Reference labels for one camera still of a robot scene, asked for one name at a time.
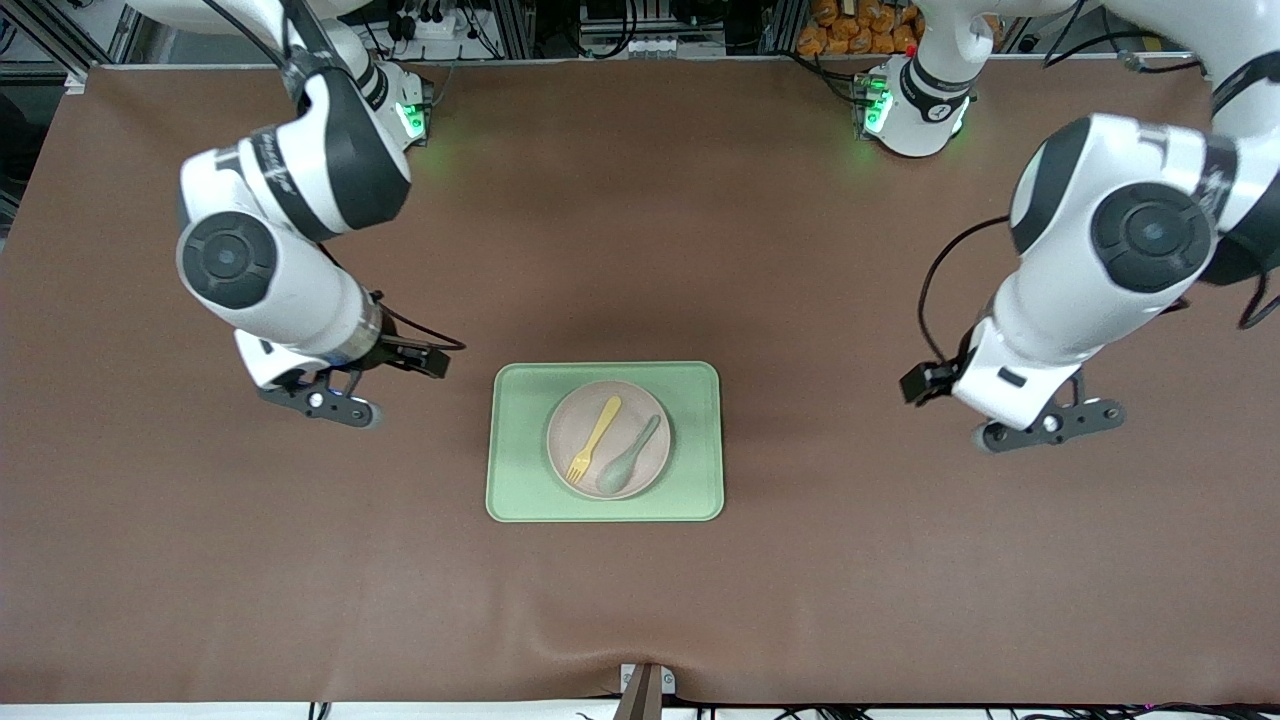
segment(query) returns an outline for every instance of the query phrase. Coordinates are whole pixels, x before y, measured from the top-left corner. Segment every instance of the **wire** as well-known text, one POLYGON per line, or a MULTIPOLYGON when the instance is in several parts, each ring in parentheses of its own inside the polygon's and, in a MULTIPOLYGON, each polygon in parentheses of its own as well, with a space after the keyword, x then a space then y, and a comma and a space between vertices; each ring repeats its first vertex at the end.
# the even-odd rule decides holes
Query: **wire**
POLYGON ((1071 26, 1075 24, 1075 20, 1080 17, 1080 10, 1083 9, 1084 0, 1078 0, 1075 8, 1071 10, 1071 17, 1068 18, 1066 26, 1062 27, 1062 32, 1057 33, 1057 38, 1053 40, 1053 45, 1048 49, 1048 53, 1044 54, 1043 67, 1047 68, 1050 65, 1048 59, 1053 55, 1053 53, 1057 53, 1059 46, 1061 46, 1062 41, 1066 40, 1066 33, 1071 31, 1071 26))
POLYGON ((835 95, 836 97, 840 97, 845 102, 849 102, 850 105, 855 105, 855 106, 861 106, 861 108, 867 108, 867 106, 872 105, 872 102, 869 100, 851 97, 851 96, 846 95, 845 92, 842 92, 836 83, 837 82, 852 82, 854 81, 854 76, 845 74, 845 73, 836 73, 836 72, 832 72, 832 70, 828 70, 828 69, 823 68, 822 63, 818 61, 818 56, 817 55, 813 56, 813 61, 810 63, 803 55, 797 55, 797 54, 795 54, 795 53, 792 53, 790 50, 781 50, 777 54, 782 55, 785 58, 791 58, 792 60, 795 60, 796 63, 799 63, 801 68, 809 70, 810 73, 817 74, 818 77, 820 77, 822 81, 827 83, 827 87, 831 90, 832 95, 835 95))
POLYGON ((444 76, 444 82, 440 83, 440 94, 431 99, 431 108, 439 108, 440 102, 444 102, 444 91, 449 88, 449 81, 453 79, 453 70, 458 67, 458 60, 462 59, 462 45, 458 45, 458 56, 449 63, 449 74, 444 76))
POLYGON ((10 23, 9 20, 0 19, 0 40, 4 38, 5 31, 9 31, 9 29, 12 29, 13 33, 9 35, 9 40, 4 44, 4 47, 0 47, 0 55, 4 55, 5 53, 8 53, 9 47, 13 46, 13 41, 18 37, 18 26, 10 23))
POLYGON ((920 334, 924 337, 924 342, 929 345, 929 350, 933 351, 933 355, 937 356, 940 363, 947 363, 948 361, 947 356, 943 355, 942 348, 938 347, 938 343, 933 340, 933 333, 929 332, 929 324, 924 319, 924 305, 929 297, 929 286, 933 284, 933 275, 934 273, 938 272, 938 266, 942 265, 942 261, 946 260, 947 255, 951 255, 951 251, 955 250, 961 242, 968 240, 969 236, 984 231, 992 225, 998 225, 1001 223, 1007 223, 1007 222, 1009 222, 1009 215, 1001 215, 998 218, 983 220, 977 225, 973 225, 972 228, 957 234, 955 238, 951 240, 951 242, 946 245, 946 247, 942 249, 942 252, 938 252, 938 256, 933 259, 933 264, 929 265, 929 272, 924 274, 924 283, 920 284, 920 301, 915 306, 915 319, 920 324, 920 334))
MULTIPOLYGON (((1106 8, 1102 8, 1101 15, 1102 15, 1102 32, 1105 32, 1106 35, 1111 35, 1111 10, 1107 10, 1106 8)), ((1119 55, 1120 54, 1120 45, 1116 44, 1116 38, 1108 37, 1107 42, 1111 44, 1111 50, 1116 55, 1119 55)))
POLYGON ((221 5, 219 5, 218 3, 215 3, 214 0, 201 0, 201 1, 205 5, 209 5, 210 10, 212 10, 212 12, 218 13, 219 15, 221 15, 221 18, 224 20, 227 20, 228 23, 232 24, 232 27, 234 27, 236 29, 241 31, 241 33, 244 37, 247 37, 250 40, 250 42, 252 42, 253 45, 257 45, 257 49, 261 50, 262 54, 266 55, 268 59, 270 59, 271 63, 276 68, 282 68, 282 69, 284 68, 284 59, 280 56, 280 54, 276 53, 268 44, 262 42, 261 37, 253 35, 252 31, 250 31, 247 27, 244 27, 244 23, 239 22, 239 19, 236 15, 230 14, 229 12, 227 12, 227 8, 223 8, 221 5))
POLYGON ((829 77, 832 79, 842 79, 842 81, 852 81, 854 79, 854 76, 851 76, 851 74, 837 73, 837 72, 833 72, 833 70, 823 69, 822 65, 819 65, 817 63, 817 59, 818 59, 817 55, 814 56, 815 61, 810 63, 809 60, 806 60, 804 58, 804 55, 800 55, 797 53, 792 53, 791 50, 778 50, 777 54, 782 55, 783 58, 791 58, 792 60, 795 60, 796 63, 799 63, 801 68, 809 70, 810 73, 817 73, 819 76, 829 77))
POLYGON ((500 60, 502 54, 498 53, 498 46, 489 38, 489 32, 485 29, 484 23, 480 22, 480 14, 471 0, 463 0, 462 14, 467 18, 467 24, 471 26, 471 29, 476 31, 476 38, 480 41, 480 45, 493 55, 494 60, 500 60))
POLYGON ((572 47, 573 51, 577 53, 579 56, 581 58, 590 58, 594 60, 608 60, 609 58, 618 55, 631 45, 631 41, 636 38, 636 31, 640 29, 640 10, 636 6, 636 0, 627 0, 627 4, 631 8, 631 29, 627 31, 627 17, 626 13, 623 13, 622 36, 618 37, 618 44, 617 46, 613 47, 613 50, 609 50, 604 55, 596 55, 590 50, 584 50, 582 46, 579 45, 579 42, 573 40, 573 37, 570 35, 568 28, 564 28, 564 40, 568 41, 570 47, 572 47))
MULTIPOLYGON (((316 242, 315 246, 320 250, 320 252, 324 254, 325 258, 329 259, 330 263, 333 263, 334 265, 337 265, 338 269, 346 270, 346 268, 342 266, 342 263, 339 263, 338 259, 334 258, 333 252, 330 252, 329 249, 324 246, 324 243, 316 242)), ((422 347, 442 350, 444 352, 453 352, 453 351, 466 350, 467 348, 467 345, 465 342, 462 342, 460 340, 454 340, 454 338, 452 338, 452 337, 449 337, 449 336, 447 336, 444 333, 438 333, 438 332, 435 332, 431 328, 428 328, 425 325, 420 325, 420 324, 415 323, 413 320, 410 320, 404 315, 401 315, 396 310, 392 310, 390 307, 388 307, 383 302, 383 293, 381 293, 381 291, 375 290, 370 295, 372 296, 374 302, 376 302, 378 306, 383 309, 383 313, 387 313, 392 318, 394 318, 394 319, 404 323, 406 325, 413 328, 415 331, 417 331, 420 333, 425 333, 425 334, 428 334, 430 337, 434 337, 436 340, 440 340, 440 341, 445 342, 445 345, 438 345, 438 343, 434 343, 434 342, 424 342, 422 347)), ((315 717, 315 719, 311 719, 311 720, 324 720, 324 716, 315 717)))
POLYGON ((870 105, 870 102, 868 102, 868 101, 861 101, 861 100, 858 100, 858 99, 855 99, 855 97, 852 97, 850 95, 845 95, 844 92, 841 92, 840 87, 836 86, 836 81, 832 79, 832 77, 829 74, 827 74, 827 70, 824 70, 822 68, 822 63, 818 61, 818 56, 817 55, 813 56, 813 64, 818 68, 818 76, 822 77, 822 81, 826 82, 827 87, 831 88, 832 95, 835 95, 836 97, 840 97, 841 100, 844 100, 845 102, 849 102, 850 105, 870 105))
POLYGON ((288 61, 293 56, 293 46, 289 45, 289 10, 293 0, 280 0, 280 53, 288 61))
MULTIPOLYGON (((1062 60, 1070 58, 1071 55, 1075 55, 1076 53, 1079 53, 1079 51, 1082 51, 1082 50, 1084 50, 1084 49, 1087 49, 1087 47, 1089 47, 1092 45, 1097 45, 1098 42, 1102 42, 1102 41, 1110 42, 1111 44, 1111 49, 1115 50, 1115 53, 1119 55, 1119 54, 1121 54, 1124 51, 1116 44, 1116 40, 1125 38, 1125 37, 1144 37, 1144 38, 1146 37, 1151 37, 1151 38, 1156 38, 1156 40, 1164 40, 1161 36, 1158 36, 1158 35, 1156 35, 1153 32, 1146 32, 1146 31, 1140 31, 1140 29, 1133 29, 1133 31, 1128 31, 1126 29, 1126 31, 1120 31, 1120 32, 1111 32, 1111 23, 1107 19, 1107 13, 1110 13, 1110 10, 1107 10, 1106 8, 1102 8, 1102 29, 1106 31, 1103 35, 1100 35, 1100 36, 1097 36, 1094 38, 1091 38, 1091 40, 1085 40, 1084 42, 1076 45, 1075 47, 1068 50, 1066 53, 1062 53, 1057 58, 1050 59, 1050 55, 1052 55, 1053 51, 1057 50, 1057 46, 1059 46, 1059 42, 1055 42, 1053 47, 1051 47, 1050 51, 1048 51, 1048 54, 1044 55, 1044 64, 1043 64, 1043 67, 1051 68, 1051 67, 1061 63, 1062 60)), ((1066 31, 1062 31, 1062 33, 1064 35, 1059 36, 1059 41, 1062 40, 1062 36, 1065 36, 1066 31)), ((1137 72, 1140 73, 1140 74, 1147 74, 1147 76, 1158 76, 1158 74, 1164 74, 1164 73, 1176 73, 1179 70, 1189 70, 1192 68, 1203 68, 1203 67, 1204 67, 1204 64, 1201 63, 1199 60, 1190 60, 1188 63, 1180 63, 1180 64, 1176 64, 1176 65, 1167 65, 1167 67, 1164 67, 1164 68, 1148 68, 1147 65, 1138 65, 1137 67, 1137 72)))
POLYGON ((374 41, 374 49, 378 51, 378 56, 383 60, 389 58, 389 51, 383 50, 383 44, 379 42, 378 36, 374 35, 374 28, 369 27, 369 15, 365 13, 364 8, 360 9, 360 22, 365 24, 365 31, 369 32, 369 38, 374 41))
POLYGON ((1146 65, 1138 69, 1139 73, 1144 76, 1158 76, 1162 73, 1176 73, 1178 70, 1189 70, 1192 68, 1203 68, 1204 64, 1199 60, 1192 60, 1189 63, 1179 63, 1176 65, 1166 65, 1164 68, 1148 68, 1146 65))
POLYGON ((1258 323, 1266 320, 1267 315, 1275 311, 1276 307, 1280 307, 1280 295, 1277 295, 1271 299, 1271 302, 1267 302, 1265 307, 1258 310, 1258 305, 1262 305, 1262 299, 1267 295, 1267 284, 1271 279, 1271 272, 1262 264, 1261 258, 1253 252, 1248 252, 1248 255, 1249 258, 1253 258, 1258 265, 1258 286, 1253 291, 1253 297, 1249 299, 1249 304, 1245 305, 1244 311, 1240 313, 1240 322, 1235 325, 1242 331, 1249 331, 1258 327, 1258 323))
POLYGON ((1059 55, 1057 58, 1053 58, 1051 60, 1051 59, 1048 59, 1048 56, 1052 55, 1053 50, 1057 49, 1057 44, 1055 42, 1053 44, 1053 49, 1050 50, 1048 54, 1044 55, 1044 65, 1043 67, 1052 68, 1053 65, 1061 63, 1062 60, 1070 58, 1071 55, 1075 55, 1076 53, 1080 53, 1082 50, 1087 50, 1088 47, 1091 47, 1093 45, 1097 45, 1098 42, 1103 42, 1106 40, 1120 40, 1120 38, 1124 38, 1124 37, 1160 37, 1160 36, 1152 35, 1152 33, 1142 31, 1142 29, 1123 29, 1120 32, 1108 32, 1106 35, 1100 35, 1100 36, 1093 37, 1091 40, 1085 40, 1084 42, 1076 45, 1075 47, 1071 47, 1066 53, 1062 53, 1061 55, 1059 55))

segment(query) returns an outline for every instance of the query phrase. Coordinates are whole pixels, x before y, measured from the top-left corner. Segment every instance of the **brown tablecloth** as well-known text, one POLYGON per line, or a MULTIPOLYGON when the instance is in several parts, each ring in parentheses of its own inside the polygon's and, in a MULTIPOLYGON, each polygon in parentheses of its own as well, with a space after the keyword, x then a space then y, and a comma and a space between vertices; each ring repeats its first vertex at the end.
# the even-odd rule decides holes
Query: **brown tablecloth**
MULTIPOLYGON (((361 433, 257 400, 174 270, 179 164, 288 119, 278 77, 93 72, 0 256, 0 698, 544 698, 649 660, 722 702, 1280 701, 1280 320, 1233 329, 1252 288, 1088 365, 1117 432, 992 457, 970 410, 901 402, 929 260, 1044 136, 1208 118, 1194 73, 979 88, 905 160, 785 61, 457 70, 404 211, 330 247, 472 350, 374 373, 361 433), (666 359, 719 370, 719 518, 489 519, 499 368, 666 359)), ((991 232, 945 265, 948 346, 1015 261, 991 232)))

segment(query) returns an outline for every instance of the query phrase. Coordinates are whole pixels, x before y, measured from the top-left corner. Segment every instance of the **yellow fork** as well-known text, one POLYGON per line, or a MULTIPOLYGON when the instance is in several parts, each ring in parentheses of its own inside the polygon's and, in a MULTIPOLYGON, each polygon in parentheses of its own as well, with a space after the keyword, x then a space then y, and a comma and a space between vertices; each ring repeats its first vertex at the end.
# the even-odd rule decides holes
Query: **yellow fork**
POLYGON ((573 456, 573 462, 570 464, 568 473, 564 475, 570 484, 576 486, 582 479, 582 475, 586 474, 586 469, 591 466, 591 452, 595 451, 595 445, 600 442, 604 430, 609 429, 609 424, 613 423, 613 418, 618 414, 620 407, 622 407, 622 398, 616 395, 604 402, 604 409, 600 410, 600 418, 595 420, 595 429, 591 430, 591 437, 586 439, 582 450, 573 456))

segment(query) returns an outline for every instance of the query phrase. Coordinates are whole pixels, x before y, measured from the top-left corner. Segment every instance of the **green spoon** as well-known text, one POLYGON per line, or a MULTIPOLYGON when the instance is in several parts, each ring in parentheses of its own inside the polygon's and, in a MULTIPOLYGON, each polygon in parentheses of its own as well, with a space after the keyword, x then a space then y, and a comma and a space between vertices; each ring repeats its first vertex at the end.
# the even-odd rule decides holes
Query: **green spoon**
POLYGON ((662 423, 662 419, 658 415, 649 418, 649 423, 636 436, 636 441, 631 443, 631 447, 600 470, 600 479, 595 482, 595 487, 602 495, 618 495, 622 492, 627 480, 631 479, 631 473, 636 469, 636 457, 640 456, 640 451, 644 450, 645 443, 653 437, 659 423, 662 423))

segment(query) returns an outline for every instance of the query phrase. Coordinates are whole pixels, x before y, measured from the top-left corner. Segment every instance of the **plate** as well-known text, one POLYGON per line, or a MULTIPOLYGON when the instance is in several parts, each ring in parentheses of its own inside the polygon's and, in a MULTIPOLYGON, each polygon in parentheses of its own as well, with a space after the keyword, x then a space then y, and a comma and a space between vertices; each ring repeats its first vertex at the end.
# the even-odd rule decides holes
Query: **plate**
POLYGON ((568 393, 552 414, 552 421, 547 425, 547 455, 561 482, 571 491, 596 500, 625 500, 652 486, 667 465, 671 455, 671 421, 662 405, 639 386, 620 380, 586 384, 568 393), (622 398, 622 407, 595 446, 586 474, 577 484, 572 484, 566 479, 568 466, 591 437, 605 401, 614 395, 622 398), (635 471, 627 484, 617 495, 604 495, 596 486, 600 471, 631 447, 654 415, 662 420, 636 457, 635 471))

